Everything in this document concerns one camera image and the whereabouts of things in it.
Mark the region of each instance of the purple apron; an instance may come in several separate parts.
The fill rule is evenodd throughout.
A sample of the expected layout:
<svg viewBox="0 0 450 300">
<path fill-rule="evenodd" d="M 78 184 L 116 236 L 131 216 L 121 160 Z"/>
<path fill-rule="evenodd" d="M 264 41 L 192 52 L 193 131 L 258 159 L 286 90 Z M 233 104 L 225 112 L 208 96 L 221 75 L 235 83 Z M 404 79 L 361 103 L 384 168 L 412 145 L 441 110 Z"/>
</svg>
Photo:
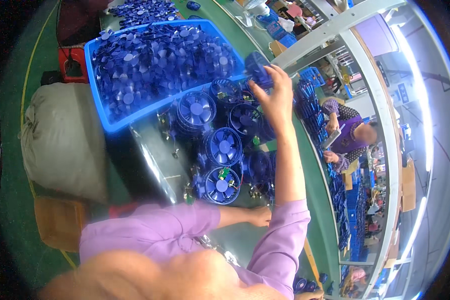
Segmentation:
<svg viewBox="0 0 450 300">
<path fill-rule="evenodd" d="M 342 134 L 339 135 L 338 138 L 330 146 L 330 149 L 334 153 L 346 154 L 352 152 L 353 150 L 368 146 L 366 142 L 355 141 L 352 138 L 351 133 L 352 128 L 356 128 L 356 126 L 354 126 L 355 123 L 363 123 L 362 117 L 356 116 L 345 121 L 338 121 L 340 127 L 342 127 L 343 124 L 345 124 L 345 126 L 342 129 Z"/>
</svg>

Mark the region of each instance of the patterned shirt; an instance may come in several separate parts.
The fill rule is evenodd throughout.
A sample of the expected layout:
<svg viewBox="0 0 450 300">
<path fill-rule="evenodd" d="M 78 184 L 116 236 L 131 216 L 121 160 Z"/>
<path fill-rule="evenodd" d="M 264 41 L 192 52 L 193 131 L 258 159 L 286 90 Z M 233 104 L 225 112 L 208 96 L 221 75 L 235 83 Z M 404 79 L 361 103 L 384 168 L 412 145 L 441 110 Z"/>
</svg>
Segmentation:
<svg viewBox="0 0 450 300">
<path fill-rule="evenodd" d="M 348 120 L 354 117 L 359 116 L 359 112 L 354 110 L 353 108 L 350 108 L 348 106 L 342 105 L 337 102 L 336 99 L 330 98 L 327 101 L 325 101 L 321 108 L 323 112 L 327 115 L 330 115 L 331 113 L 337 114 L 338 120 Z M 361 147 L 358 149 L 353 150 L 350 153 L 336 153 L 338 155 L 338 161 L 333 164 L 333 169 L 337 172 L 346 171 L 348 169 L 348 166 L 351 162 L 354 162 L 356 159 L 358 159 L 362 154 L 365 152 L 366 147 Z"/>
</svg>

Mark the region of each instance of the purple shirt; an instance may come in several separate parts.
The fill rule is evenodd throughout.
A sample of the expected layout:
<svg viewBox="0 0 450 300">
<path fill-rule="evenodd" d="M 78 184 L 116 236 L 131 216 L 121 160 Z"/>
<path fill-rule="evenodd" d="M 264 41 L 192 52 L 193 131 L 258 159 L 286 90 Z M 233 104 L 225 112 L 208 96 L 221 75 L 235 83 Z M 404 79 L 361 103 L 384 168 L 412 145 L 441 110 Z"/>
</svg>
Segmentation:
<svg viewBox="0 0 450 300">
<path fill-rule="evenodd" d="M 203 250 L 194 237 L 208 234 L 219 222 L 218 208 L 203 201 L 166 208 L 143 205 L 128 217 L 86 226 L 80 239 L 80 261 L 119 249 L 137 251 L 156 262 L 167 261 L 175 255 Z M 263 283 L 293 299 L 292 284 L 309 222 L 306 200 L 276 206 L 248 267 L 233 266 L 238 277 L 247 285 Z"/>
</svg>

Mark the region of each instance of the red stool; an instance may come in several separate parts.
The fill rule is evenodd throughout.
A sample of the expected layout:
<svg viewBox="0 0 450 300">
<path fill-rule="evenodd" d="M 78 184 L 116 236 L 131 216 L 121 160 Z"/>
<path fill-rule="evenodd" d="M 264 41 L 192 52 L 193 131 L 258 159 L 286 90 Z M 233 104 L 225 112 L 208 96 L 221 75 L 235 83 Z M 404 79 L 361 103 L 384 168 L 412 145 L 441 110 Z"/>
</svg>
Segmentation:
<svg viewBox="0 0 450 300">
<path fill-rule="evenodd" d="M 68 76 L 67 68 L 70 68 L 70 63 L 78 63 L 81 70 L 81 76 Z M 60 73 L 63 76 L 63 82 L 87 84 L 88 73 L 87 64 L 85 62 L 85 52 L 83 45 L 73 45 L 68 47 L 58 48 L 58 63 L 60 64 Z"/>
</svg>

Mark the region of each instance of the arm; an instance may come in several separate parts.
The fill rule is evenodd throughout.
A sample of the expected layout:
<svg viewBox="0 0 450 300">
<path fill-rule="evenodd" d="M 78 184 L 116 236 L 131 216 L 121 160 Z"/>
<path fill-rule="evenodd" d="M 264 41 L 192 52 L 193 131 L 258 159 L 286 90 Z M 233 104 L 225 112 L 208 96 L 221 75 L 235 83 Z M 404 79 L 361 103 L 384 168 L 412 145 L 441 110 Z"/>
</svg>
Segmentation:
<svg viewBox="0 0 450 300">
<path fill-rule="evenodd" d="M 247 284 L 264 283 L 293 299 L 293 279 L 310 222 L 305 177 L 292 124 L 292 82 L 277 66 L 265 67 L 273 79 L 273 93 L 267 95 L 250 81 L 254 95 L 277 136 L 275 209 L 270 227 L 255 247 L 247 270 L 240 279 Z"/>
</svg>

